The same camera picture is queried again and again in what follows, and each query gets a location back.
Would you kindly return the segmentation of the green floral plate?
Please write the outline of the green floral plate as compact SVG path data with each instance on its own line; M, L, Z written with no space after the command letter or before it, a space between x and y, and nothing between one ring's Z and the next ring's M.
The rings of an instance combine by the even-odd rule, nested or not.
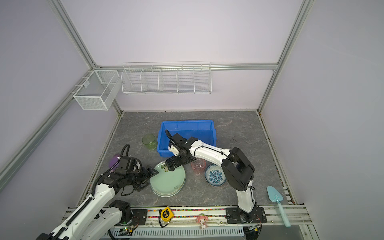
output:
M183 166L174 171L165 171L166 162L163 161L155 166L159 173L150 179L152 191L163 198L176 195L184 186L186 181L186 172Z

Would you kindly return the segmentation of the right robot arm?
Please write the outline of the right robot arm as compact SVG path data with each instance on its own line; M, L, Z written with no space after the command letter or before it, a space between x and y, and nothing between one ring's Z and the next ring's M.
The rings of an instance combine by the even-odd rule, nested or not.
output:
M191 137L186 139L179 134L165 133L170 140L169 151L174 155L165 162L165 171L173 172L180 166L204 159L220 167L229 185L236 190L238 205L226 208L226 219L230 224L265 224L267 219L263 208L257 205L253 196L255 168L243 151L237 147L221 149Z

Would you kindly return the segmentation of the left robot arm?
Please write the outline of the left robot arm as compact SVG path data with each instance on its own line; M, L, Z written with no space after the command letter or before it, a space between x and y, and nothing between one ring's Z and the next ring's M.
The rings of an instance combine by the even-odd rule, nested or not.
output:
M126 144L118 161L97 177L88 198L63 223L38 239L98 240L115 225L131 223L134 216L130 203L113 198L126 186L140 192L159 172L143 167L139 159L129 156L129 150Z

